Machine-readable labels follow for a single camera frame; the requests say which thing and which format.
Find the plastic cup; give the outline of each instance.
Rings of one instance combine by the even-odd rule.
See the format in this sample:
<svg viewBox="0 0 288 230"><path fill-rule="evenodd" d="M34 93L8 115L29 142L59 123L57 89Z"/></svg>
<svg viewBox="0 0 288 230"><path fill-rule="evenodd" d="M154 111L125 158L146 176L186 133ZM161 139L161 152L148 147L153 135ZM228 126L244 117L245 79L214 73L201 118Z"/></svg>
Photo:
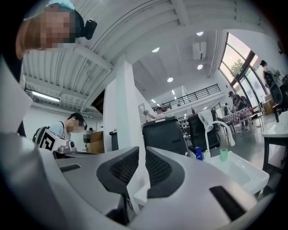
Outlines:
<svg viewBox="0 0 288 230"><path fill-rule="evenodd" d="M228 157L228 149L227 148L220 149L220 160L226 161L227 157Z"/></svg>

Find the blue bottle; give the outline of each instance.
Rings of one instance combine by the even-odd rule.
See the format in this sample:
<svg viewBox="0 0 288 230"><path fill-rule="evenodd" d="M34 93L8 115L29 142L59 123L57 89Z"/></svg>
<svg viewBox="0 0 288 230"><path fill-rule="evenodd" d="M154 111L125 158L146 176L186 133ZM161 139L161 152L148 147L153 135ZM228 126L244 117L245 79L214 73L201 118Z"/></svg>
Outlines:
<svg viewBox="0 0 288 230"><path fill-rule="evenodd" d="M202 151L200 147L195 148L196 159L203 161Z"/></svg>

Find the balcony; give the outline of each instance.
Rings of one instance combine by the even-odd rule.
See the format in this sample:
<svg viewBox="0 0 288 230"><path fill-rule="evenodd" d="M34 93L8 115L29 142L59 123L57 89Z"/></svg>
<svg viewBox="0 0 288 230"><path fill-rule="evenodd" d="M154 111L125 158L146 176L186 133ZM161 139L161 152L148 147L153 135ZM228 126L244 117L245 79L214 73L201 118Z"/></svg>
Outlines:
<svg viewBox="0 0 288 230"><path fill-rule="evenodd" d="M191 104L192 102L197 102L197 101L203 100L203 99L208 98L211 95L216 94L218 92L221 92L221 90L220 90L218 84L215 84L215 85L209 86L207 88L203 88L201 90L198 90L194 93L190 93L186 96L179 97L176 100L163 103L160 106L164 110L168 111L168 110L183 106L185 104Z"/></svg>

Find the towel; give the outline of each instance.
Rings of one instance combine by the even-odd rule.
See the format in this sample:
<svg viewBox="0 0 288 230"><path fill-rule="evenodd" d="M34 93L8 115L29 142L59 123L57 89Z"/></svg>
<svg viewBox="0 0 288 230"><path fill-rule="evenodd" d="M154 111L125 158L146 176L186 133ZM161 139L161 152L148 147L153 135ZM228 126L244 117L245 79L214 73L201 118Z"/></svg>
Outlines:
<svg viewBox="0 0 288 230"><path fill-rule="evenodd" d="M198 113L198 117L199 117L200 121L202 121L205 129L207 129L208 132L213 129L212 124L208 127L208 125L213 121L211 110L204 110L204 111Z"/></svg>

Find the railing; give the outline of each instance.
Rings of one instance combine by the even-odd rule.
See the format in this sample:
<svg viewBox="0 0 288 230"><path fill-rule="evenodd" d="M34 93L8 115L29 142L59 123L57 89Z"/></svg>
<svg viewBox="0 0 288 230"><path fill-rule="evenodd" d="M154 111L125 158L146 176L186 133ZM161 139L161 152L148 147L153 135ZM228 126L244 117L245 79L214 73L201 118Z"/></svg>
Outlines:
<svg viewBox="0 0 288 230"><path fill-rule="evenodd" d="M186 96L177 98L176 100L163 103L160 106L164 110L170 110L170 109L174 109L174 108L177 108L179 106L182 106L184 104L187 104L187 103L190 103L190 102L194 102L194 101L197 101L199 99L208 97L208 96L210 96L212 94L215 94L217 92L220 92L220 91L221 90L220 90L218 84L215 84L215 85L209 86L207 88L198 90L198 91L196 91L194 93L190 93L190 94L188 94Z"/></svg>

